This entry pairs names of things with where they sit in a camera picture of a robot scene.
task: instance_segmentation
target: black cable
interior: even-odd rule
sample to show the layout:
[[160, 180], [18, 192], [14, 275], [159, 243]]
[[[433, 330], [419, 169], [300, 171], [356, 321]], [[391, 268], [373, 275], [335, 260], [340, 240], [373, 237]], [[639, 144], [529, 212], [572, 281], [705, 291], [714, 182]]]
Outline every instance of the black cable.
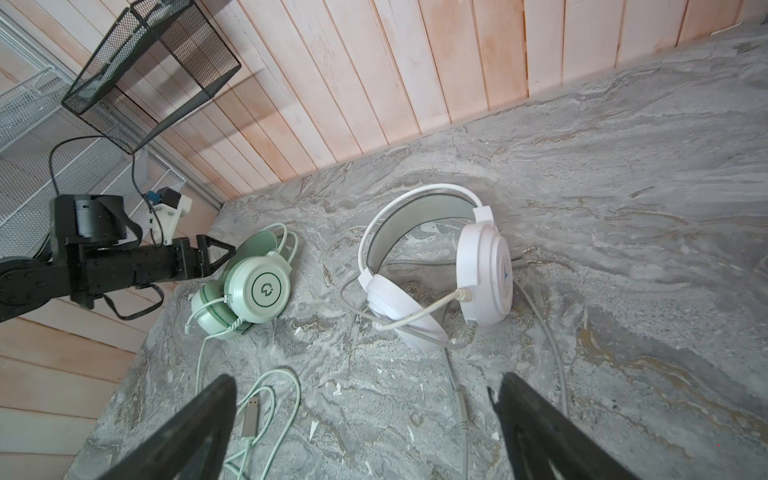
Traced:
[[67, 140], [58, 142], [56, 146], [51, 149], [51, 153], [48, 154], [48, 171], [51, 172], [51, 183], [53, 184], [53, 190], [56, 192], [56, 196], [59, 195], [59, 190], [58, 190], [58, 184], [56, 184], [56, 176], [53, 173], [53, 153], [56, 152], [56, 150], [63, 144], [68, 144], [69, 142], [75, 141], [75, 140], [84, 140], [86, 138], [106, 138], [106, 136], [85, 135], [84, 137], [69, 138]]
[[141, 198], [144, 199], [144, 202], [147, 204], [147, 208], [149, 208], [149, 211], [154, 214], [154, 219], [157, 221], [157, 226], [160, 228], [160, 245], [157, 245], [157, 242], [154, 239], [154, 235], [152, 234], [151, 228], [149, 231], [149, 236], [152, 239], [153, 245], [155, 245], [156, 247], [161, 247], [165, 244], [165, 232], [163, 231], [163, 225], [160, 223], [160, 218], [157, 216], [157, 212], [154, 211], [154, 208], [152, 208], [152, 204], [150, 203], [149, 199], [147, 199], [147, 195], [141, 193], [141, 189], [139, 188], [138, 185], [136, 185], [136, 154], [134, 154], [134, 160], [131, 162], [131, 182], [133, 182], [136, 192], [141, 196]]

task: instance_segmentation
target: ear cup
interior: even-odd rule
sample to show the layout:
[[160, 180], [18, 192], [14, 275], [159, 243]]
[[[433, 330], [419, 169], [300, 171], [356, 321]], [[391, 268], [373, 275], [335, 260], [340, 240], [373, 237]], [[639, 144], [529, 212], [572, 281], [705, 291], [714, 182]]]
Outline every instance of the ear cup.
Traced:
[[472, 290], [461, 302], [465, 320], [481, 326], [501, 322], [512, 308], [512, 264], [507, 240], [487, 222], [462, 229], [456, 252], [456, 285]]
[[224, 283], [229, 307], [252, 323], [274, 320], [290, 297], [291, 266], [277, 252], [238, 262]]
[[[379, 274], [374, 275], [366, 285], [366, 292], [368, 293], [368, 306], [377, 316], [400, 320], [423, 309], [408, 293]], [[448, 334], [431, 315], [425, 315], [411, 323], [410, 326], [441, 342], [448, 342]], [[434, 343], [427, 342], [402, 330], [395, 329], [395, 333], [416, 352], [429, 353], [440, 348]]]
[[[219, 280], [211, 280], [210, 282], [206, 282], [203, 287], [200, 288], [192, 296], [192, 311], [197, 311], [202, 307], [202, 305], [219, 299], [222, 296], [223, 284]], [[207, 306], [204, 311], [197, 314], [197, 324], [200, 325], [200, 327], [209, 334], [224, 331], [236, 320], [237, 315], [235, 315], [235, 313], [225, 303], [214, 303], [213, 305]], [[248, 326], [248, 323], [244, 323], [234, 332], [230, 332], [227, 335], [223, 335], [217, 338], [235, 338], [239, 336]]]

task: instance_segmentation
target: headphones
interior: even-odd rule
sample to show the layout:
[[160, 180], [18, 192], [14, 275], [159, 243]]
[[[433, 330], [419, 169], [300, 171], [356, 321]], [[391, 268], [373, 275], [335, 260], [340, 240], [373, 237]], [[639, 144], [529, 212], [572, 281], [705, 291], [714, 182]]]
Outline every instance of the headphones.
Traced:
[[[275, 227], [283, 228], [279, 237], [270, 231]], [[289, 235], [293, 237], [292, 247], [286, 247]], [[229, 340], [251, 323], [277, 318], [288, 304], [290, 264], [298, 246], [299, 237], [283, 223], [273, 223], [246, 240], [224, 267], [223, 281], [206, 282], [192, 296], [193, 313], [184, 332], [189, 333], [192, 319], [197, 319], [209, 335]]]
[[[453, 190], [456, 194], [433, 193], [417, 197], [397, 207], [410, 197], [431, 190]], [[366, 241], [373, 227], [385, 215], [388, 217], [376, 233], [364, 255]], [[432, 305], [422, 308], [408, 293], [379, 272], [384, 259], [400, 238], [422, 223], [448, 218], [473, 220], [462, 229], [456, 251], [456, 290]], [[477, 195], [454, 184], [431, 184], [411, 190], [384, 207], [366, 228], [357, 253], [360, 269], [358, 281], [368, 295], [371, 311], [385, 320], [376, 323], [380, 330], [395, 333], [417, 352], [428, 353], [439, 347], [411, 335], [399, 327], [411, 328], [441, 342], [448, 334], [430, 315], [452, 300], [461, 303], [464, 320], [480, 326], [501, 322], [512, 306], [512, 266], [509, 246], [496, 229], [491, 208], [483, 206]]]

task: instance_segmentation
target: wire mesh basket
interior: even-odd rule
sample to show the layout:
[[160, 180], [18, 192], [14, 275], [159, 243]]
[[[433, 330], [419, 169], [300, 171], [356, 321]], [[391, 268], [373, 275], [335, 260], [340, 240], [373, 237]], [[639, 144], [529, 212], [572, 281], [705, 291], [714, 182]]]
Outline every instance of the wire mesh basket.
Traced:
[[[98, 134], [61, 107], [70, 84], [53, 68], [0, 95], [0, 257], [28, 256], [51, 226], [55, 192], [48, 154], [62, 140]], [[131, 162], [106, 138], [74, 141], [56, 150], [53, 168], [64, 194], [115, 194], [147, 231], [149, 211], [131, 183]], [[184, 179], [167, 164], [136, 153], [137, 184], [144, 190], [172, 187]]]
[[[200, 88], [160, 121], [118, 86], [123, 75], [158, 42]], [[133, 154], [213, 98], [239, 69], [240, 62], [194, 0], [139, 0], [123, 10], [62, 104]]]

